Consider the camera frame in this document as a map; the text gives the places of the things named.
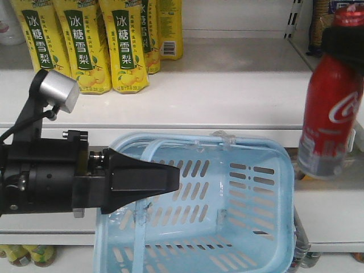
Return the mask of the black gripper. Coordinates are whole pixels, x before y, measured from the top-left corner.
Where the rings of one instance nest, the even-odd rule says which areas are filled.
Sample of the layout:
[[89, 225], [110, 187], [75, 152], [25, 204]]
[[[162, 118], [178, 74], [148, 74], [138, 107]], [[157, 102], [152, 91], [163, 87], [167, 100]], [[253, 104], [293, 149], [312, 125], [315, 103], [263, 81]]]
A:
[[1, 214], [64, 213], [82, 216], [104, 201], [101, 153], [89, 152], [88, 133], [34, 138], [1, 145]]

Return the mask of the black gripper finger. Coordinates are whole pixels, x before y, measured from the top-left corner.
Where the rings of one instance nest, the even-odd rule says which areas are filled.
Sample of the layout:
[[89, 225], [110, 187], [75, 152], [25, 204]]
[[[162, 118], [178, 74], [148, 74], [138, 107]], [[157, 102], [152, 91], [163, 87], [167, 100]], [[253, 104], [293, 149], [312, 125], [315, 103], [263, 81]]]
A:
[[101, 213], [110, 214], [144, 198], [179, 189], [180, 169], [104, 150], [105, 191]]
[[363, 27], [329, 27], [323, 32], [321, 48], [363, 76]]

